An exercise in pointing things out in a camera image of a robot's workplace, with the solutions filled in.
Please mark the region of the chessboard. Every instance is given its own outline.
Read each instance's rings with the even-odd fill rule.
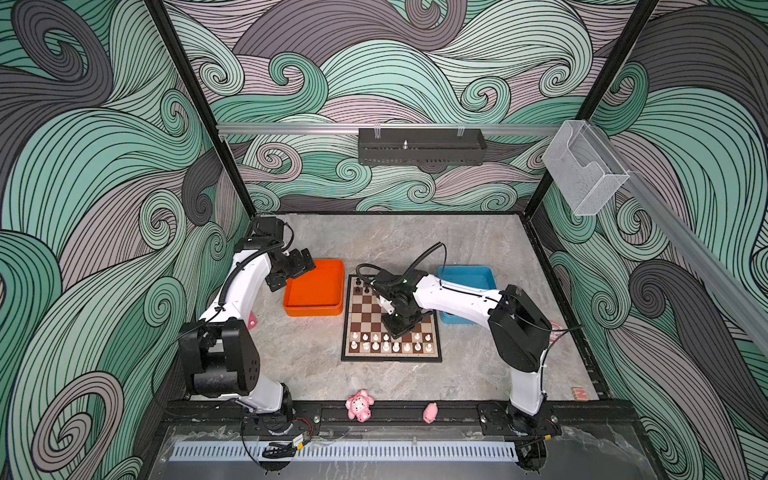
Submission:
[[[362,362],[442,362],[437,312],[398,339],[382,323],[379,296],[357,275],[349,275],[341,360]]]

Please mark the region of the small pink figurine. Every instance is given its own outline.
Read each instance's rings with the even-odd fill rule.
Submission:
[[[427,408],[424,409],[424,421],[432,423],[437,418],[437,403],[430,403]]]
[[[370,405],[373,405],[373,398],[368,396],[366,390],[360,390],[355,396],[349,397],[349,400],[346,401],[349,419],[357,417],[358,422],[365,422],[371,418],[371,409],[368,408]]]

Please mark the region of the red wire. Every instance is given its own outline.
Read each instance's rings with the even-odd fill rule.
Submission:
[[[312,424],[310,423],[310,421],[307,420],[307,419],[301,419],[301,418],[296,419],[296,420],[303,420],[304,423],[306,423],[306,426],[308,426],[310,428],[310,436],[312,436],[312,434],[315,432],[315,428],[312,427]]]

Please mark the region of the clear plastic holder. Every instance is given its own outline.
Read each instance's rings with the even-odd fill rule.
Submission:
[[[597,215],[629,178],[605,133],[584,120],[563,122],[544,164],[576,217]]]

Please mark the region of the blue tray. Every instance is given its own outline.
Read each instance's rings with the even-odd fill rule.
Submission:
[[[440,277],[442,267],[437,269],[437,277]],[[445,268],[442,279],[446,282],[458,283],[459,285],[473,286],[484,290],[493,290],[496,288],[496,281],[493,280],[493,272],[487,266],[468,266],[451,265]],[[440,312],[440,320],[448,325],[472,325],[474,322],[451,315],[450,313]]]

